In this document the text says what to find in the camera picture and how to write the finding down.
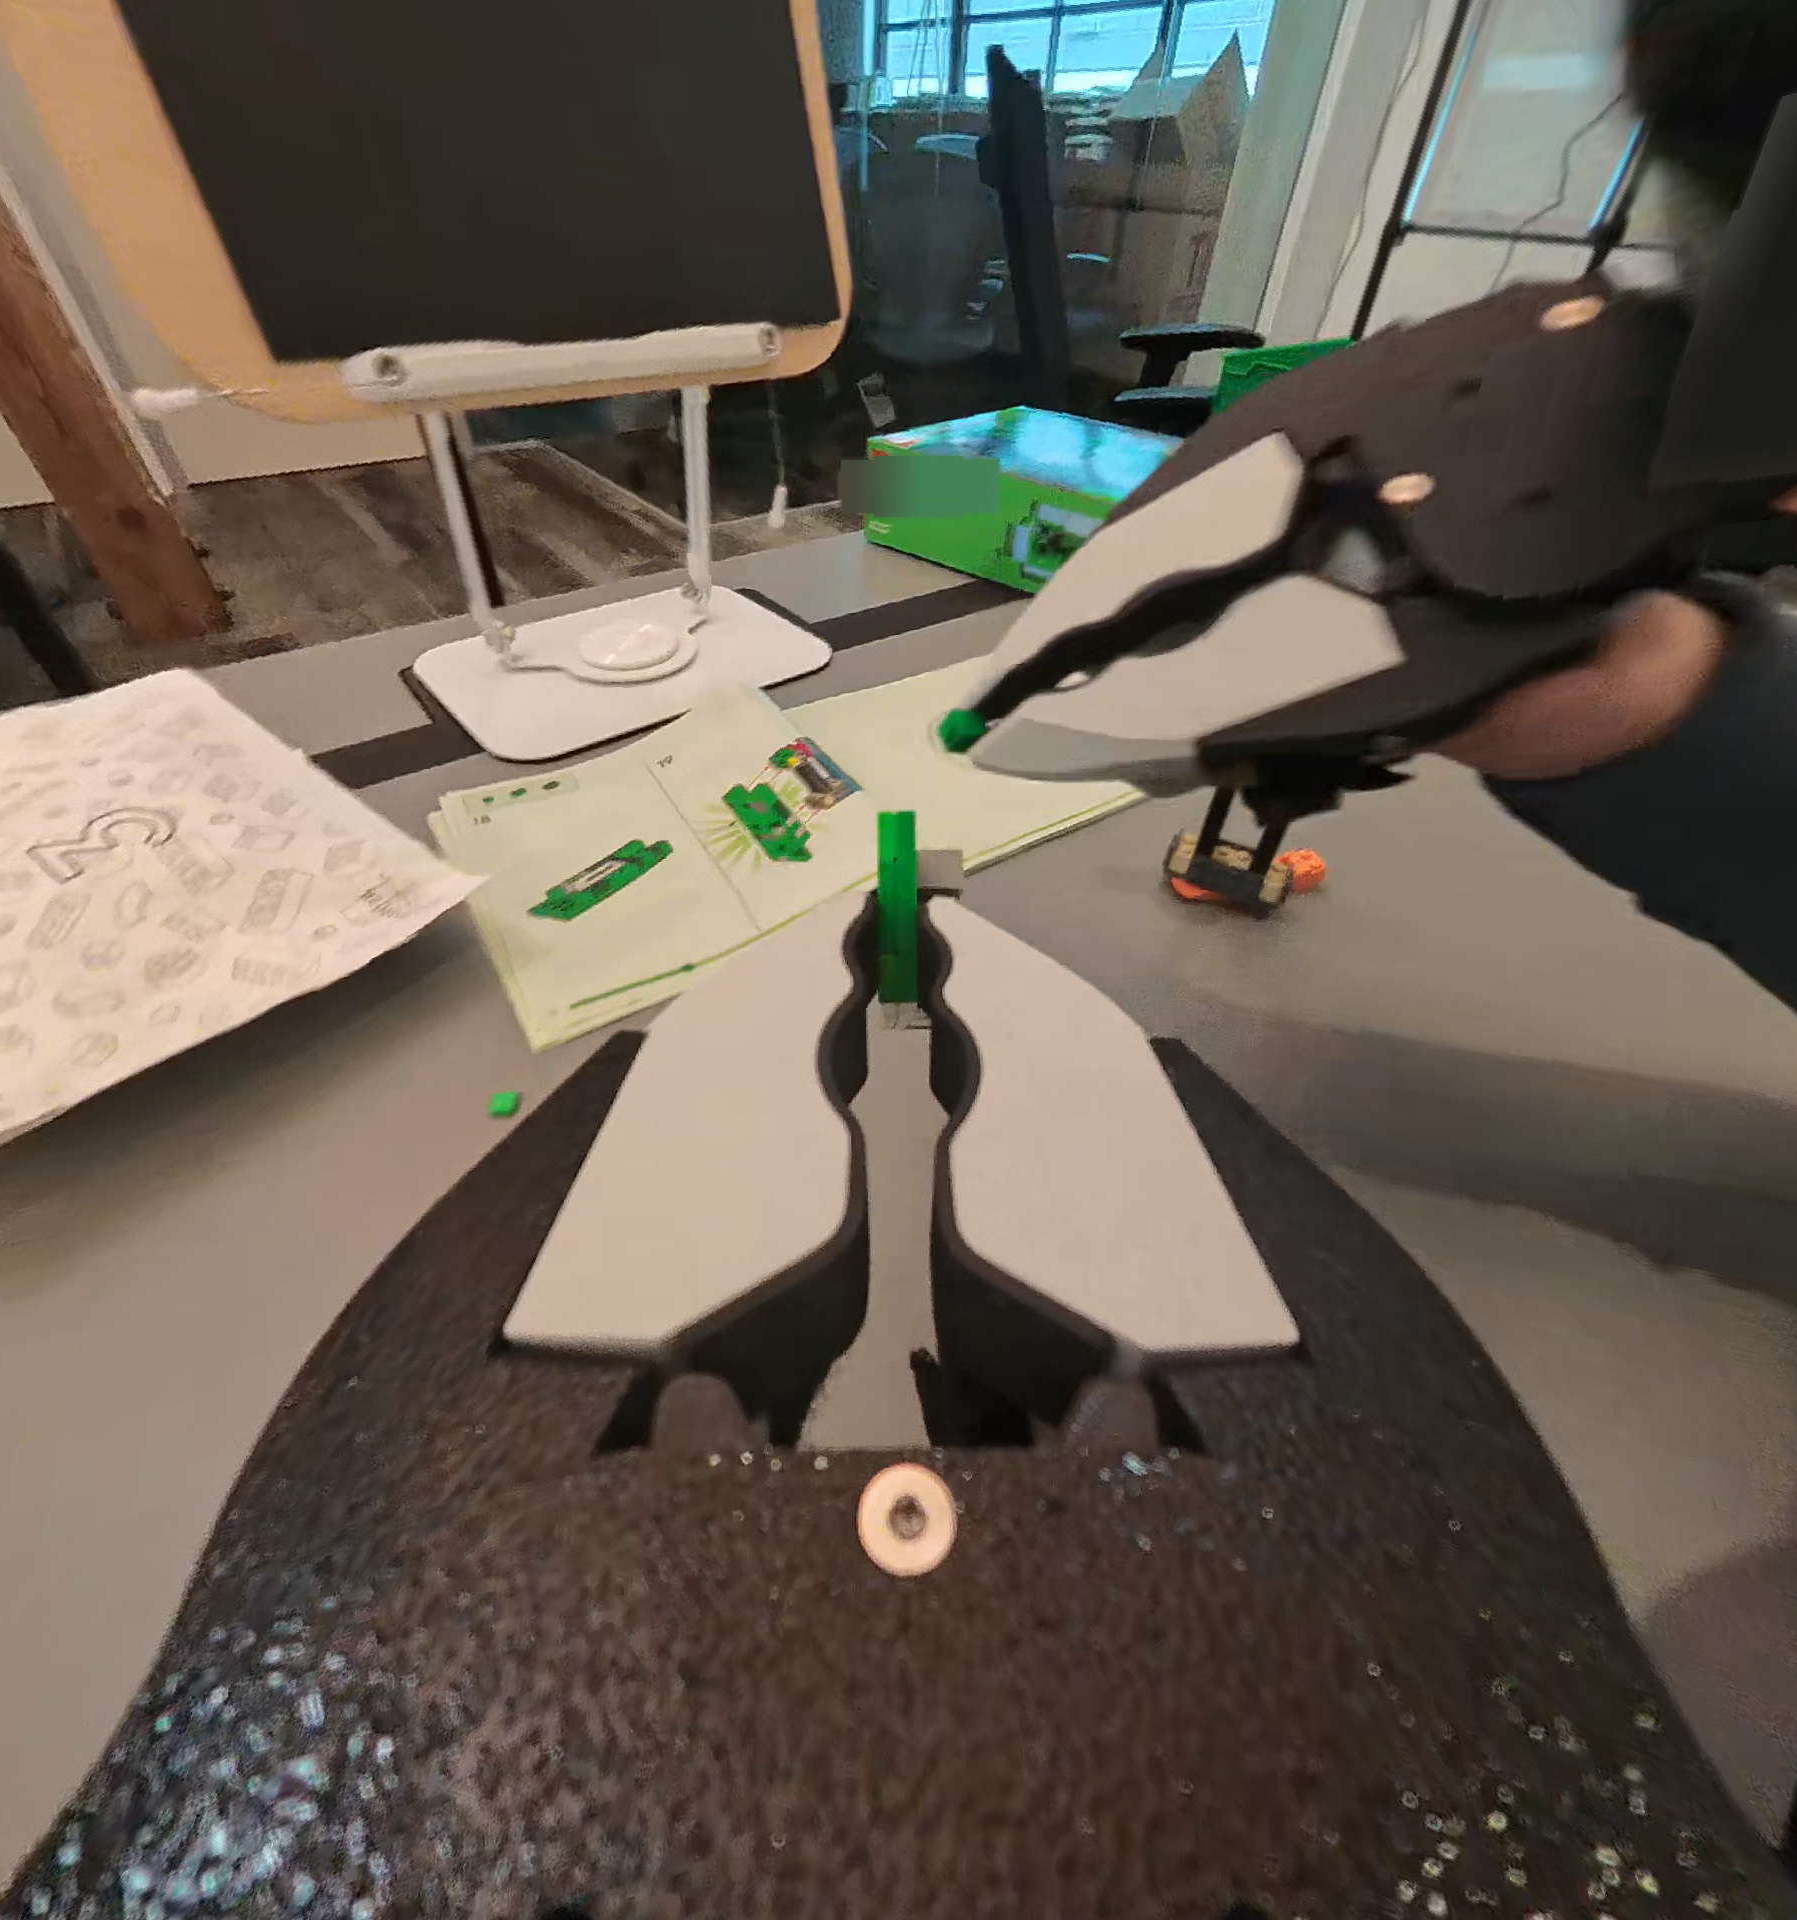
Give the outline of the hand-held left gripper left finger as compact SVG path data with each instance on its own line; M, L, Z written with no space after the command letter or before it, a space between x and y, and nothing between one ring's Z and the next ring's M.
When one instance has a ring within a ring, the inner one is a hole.
M652 1019L501 1325L509 1344L673 1359L846 1225L877 938L877 899L822 899Z

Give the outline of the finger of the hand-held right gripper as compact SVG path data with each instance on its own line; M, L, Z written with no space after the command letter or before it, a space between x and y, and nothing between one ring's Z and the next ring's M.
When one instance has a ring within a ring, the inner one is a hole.
M1216 611L1288 538L1305 456L1266 430L1140 509L1104 520L987 662L987 699L1024 705Z
M1388 674L1408 647L1388 617L1314 574L1246 591L1191 639L1135 654L1078 689L1037 694L987 727L969 764L1031 781L1135 781L1187 791L1198 745L1242 722L1263 722Z

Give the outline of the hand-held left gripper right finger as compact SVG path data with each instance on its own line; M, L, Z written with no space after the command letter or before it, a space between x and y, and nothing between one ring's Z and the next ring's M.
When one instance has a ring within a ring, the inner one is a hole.
M979 1059L947 1137L959 1243L1140 1363L1293 1353L1295 1316L1146 1026L969 906L925 917Z

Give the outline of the green brick plate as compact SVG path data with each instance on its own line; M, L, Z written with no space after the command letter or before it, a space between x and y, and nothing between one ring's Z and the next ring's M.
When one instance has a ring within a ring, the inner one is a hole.
M959 847L925 847L914 807L879 813L877 868L877 998L886 1026L934 1026L952 948L934 923L934 899L961 899Z

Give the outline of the person's right forearm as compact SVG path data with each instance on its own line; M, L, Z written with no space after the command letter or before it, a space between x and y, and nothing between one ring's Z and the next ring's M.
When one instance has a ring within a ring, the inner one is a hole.
M1797 608L1717 568L1680 594L1720 611L1731 644L1676 735L1576 778L1484 788L1797 1013Z

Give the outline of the grey desk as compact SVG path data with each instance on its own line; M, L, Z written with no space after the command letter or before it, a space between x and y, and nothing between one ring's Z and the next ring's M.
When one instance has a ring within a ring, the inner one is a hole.
M1797 1793L1797 1019L1439 757L1300 828L1275 923L1135 807L974 910L1177 1034L1426 1268L1531 1412L1763 1837ZM287 1382L594 1047L465 914L0 1144L0 1889L102 1754Z

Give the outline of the person's right hand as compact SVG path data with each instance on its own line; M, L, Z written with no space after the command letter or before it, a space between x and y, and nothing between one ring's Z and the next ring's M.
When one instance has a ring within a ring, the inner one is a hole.
M1666 591L1638 594L1609 617L1582 665L1506 689L1431 753L1494 781L1589 776L1676 735L1728 644L1720 611Z

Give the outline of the green toy box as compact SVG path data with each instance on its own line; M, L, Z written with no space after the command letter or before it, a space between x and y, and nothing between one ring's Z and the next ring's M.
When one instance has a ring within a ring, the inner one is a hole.
M871 545L1031 594L1174 450L1151 426L1003 407L865 440L840 502Z

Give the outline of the orange black brick build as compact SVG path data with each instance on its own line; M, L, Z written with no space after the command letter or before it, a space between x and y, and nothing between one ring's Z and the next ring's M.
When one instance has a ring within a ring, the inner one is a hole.
M1228 837L1229 813L1246 807L1256 841ZM1216 906L1242 917L1271 917L1293 896L1322 892L1327 858L1314 847L1288 847L1295 813L1242 788L1216 788L1198 828L1174 837L1163 856L1163 879L1177 899Z

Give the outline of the black office chair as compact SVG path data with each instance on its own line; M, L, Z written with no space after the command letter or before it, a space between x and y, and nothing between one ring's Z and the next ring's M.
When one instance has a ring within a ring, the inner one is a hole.
M1253 326L1228 321L1155 321L1122 332L1122 345L1140 357L1137 387L1113 397L1113 415L1131 426L1159 437L1191 437L1216 413L1219 387L1177 378L1198 353L1260 351L1266 345Z

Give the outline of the stack of green bins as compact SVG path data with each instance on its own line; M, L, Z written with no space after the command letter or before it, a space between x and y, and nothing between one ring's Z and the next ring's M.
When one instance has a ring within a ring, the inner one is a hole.
M1212 407L1228 413L1242 404L1246 397L1260 397L1263 387L1279 384L1282 373L1324 364L1349 345L1354 340L1314 340L1314 344L1288 344L1288 345L1229 345L1222 351L1222 369L1219 369Z

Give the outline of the black tripod stand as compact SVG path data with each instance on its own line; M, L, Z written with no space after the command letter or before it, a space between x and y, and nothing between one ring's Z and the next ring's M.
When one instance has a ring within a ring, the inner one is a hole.
M1380 299L1380 280L1388 273L1388 258L1396 253L1396 245L1408 240L1408 227L1409 227L1409 216L1415 216L1415 203L1419 203L1419 184L1421 184L1421 173L1426 173L1426 158L1447 127L1447 110L1451 110L1451 91L1455 80L1464 77L1464 65L1472 61L1472 35L1477 35L1477 11L1481 4L1477 0L1455 0L1451 4L1451 17L1447 17L1447 29L1443 29L1443 40L1439 40L1439 61L1431 71L1431 87L1419 101L1419 117L1415 117L1415 134L1409 134L1409 146L1408 146L1408 163L1396 173L1396 184L1392 184L1392 194L1388 194L1388 211L1380 218L1380 235L1378 235L1378 249L1370 258L1370 268L1367 268L1367 286L1360 286L1360 300L1359 300L1359 312L1354 312L1354 332L1349 340L1367 340L1367 326L1374 316L1374 305Z

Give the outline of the brick instruction booklet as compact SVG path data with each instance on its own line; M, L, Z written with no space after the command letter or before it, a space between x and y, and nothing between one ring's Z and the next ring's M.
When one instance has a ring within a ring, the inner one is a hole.
M879 815L982 873L1140 794L987 776L939 737L961 668L780 710L719 694L617 753L439 794L434 837L535 1052L648 1010L877 884Z

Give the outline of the black monitor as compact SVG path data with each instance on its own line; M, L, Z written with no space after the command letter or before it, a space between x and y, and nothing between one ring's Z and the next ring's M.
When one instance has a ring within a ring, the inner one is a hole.
M1074 340L1057 245L1051 140L1042 91L1003 44L987 44L982 184L999 200L1028 404L1066 413Z

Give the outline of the cardboard box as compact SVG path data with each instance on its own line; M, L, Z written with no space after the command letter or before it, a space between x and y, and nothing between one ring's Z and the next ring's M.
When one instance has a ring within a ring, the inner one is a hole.
M1066 299L1122 326L1198 321L1253 112L1241 31L1203 71L1146 71L1066 127L1057 249Z

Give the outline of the white printed paper bag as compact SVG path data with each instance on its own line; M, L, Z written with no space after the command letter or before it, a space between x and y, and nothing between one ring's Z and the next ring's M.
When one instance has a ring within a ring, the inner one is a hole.
M478 884L198 674L0 712L0 1144L358 973Z

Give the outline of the wood framed tablet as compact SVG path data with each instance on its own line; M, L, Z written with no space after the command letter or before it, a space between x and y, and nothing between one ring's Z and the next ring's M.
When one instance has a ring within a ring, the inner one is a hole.
M853 316L816 4L0 4L122 294L289 424L798 378Z

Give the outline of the wooden post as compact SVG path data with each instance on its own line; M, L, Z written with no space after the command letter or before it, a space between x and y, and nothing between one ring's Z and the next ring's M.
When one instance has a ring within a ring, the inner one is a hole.
M178 644L229 632L229 599L157 484L5 190L0 421L138 639Z

